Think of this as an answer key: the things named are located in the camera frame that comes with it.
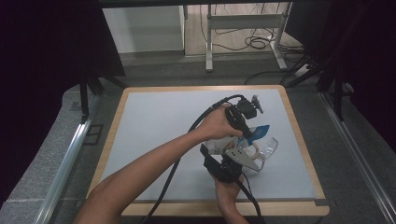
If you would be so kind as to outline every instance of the wall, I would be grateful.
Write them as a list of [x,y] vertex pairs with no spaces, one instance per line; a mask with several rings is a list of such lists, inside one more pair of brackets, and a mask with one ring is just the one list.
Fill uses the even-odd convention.
[[103,9],[119,53],[183,50],[182,7]]

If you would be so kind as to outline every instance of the forearm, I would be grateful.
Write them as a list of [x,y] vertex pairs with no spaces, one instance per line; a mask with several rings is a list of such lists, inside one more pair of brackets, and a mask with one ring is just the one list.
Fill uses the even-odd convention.
[[231,204],[227,208],[220,208],[220,212],[228,224],[248,224],[247,220],[236,209],[235,204]]
[[104,217],[100,220],[103,223],[116,220],[122,211],[169,166],[203,141],[205,135],[194,130],[156,147],[110,175],[92,191],[78,215],[77,222],[83,217],[92,218],[90,215],[95,213],[103,214]]

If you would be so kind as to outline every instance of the metal stand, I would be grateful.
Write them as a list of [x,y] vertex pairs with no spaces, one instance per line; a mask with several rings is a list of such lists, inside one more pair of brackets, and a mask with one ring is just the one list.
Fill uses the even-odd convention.
[[277,28],[275,41],[271,42],[271,49],[281,70],[287,70],[285,61],[279,51],[279,42],[289,16],[291,3],[288,2],[282,14],[266,15],[212,15],[211,5],[207,6],[207,43],[206,43],[206,72],[213,71],[212,30],[217,29],[260,29]]

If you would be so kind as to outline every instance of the black curtain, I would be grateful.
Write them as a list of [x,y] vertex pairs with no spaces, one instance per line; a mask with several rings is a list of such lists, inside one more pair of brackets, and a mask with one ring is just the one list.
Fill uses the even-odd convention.
[[77,85],[82,74],[124,73],[95,2],[2,1],[0,29],[4,202],[47,136],[64,92]]
[[343,55],[352,103],[396,152],[396,1],[373,2]]

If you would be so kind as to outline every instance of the transparent plastic object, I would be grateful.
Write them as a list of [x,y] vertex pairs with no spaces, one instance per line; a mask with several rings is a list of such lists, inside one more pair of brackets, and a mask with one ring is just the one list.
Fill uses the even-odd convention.
[[259,147],[256,142],[253,142],[253,145],[246,147],[245,151],[253,160],[258,159],[260,161],[266,161],[274,154],[277,144],[277,140],[271,137],[264,143],[263,147]]
[[268,141],[265,142],[263,150],[259,153],[257,159],[261,161],[268,160],[275,152],[277,148],[277,140],[274,137],[271,137]]

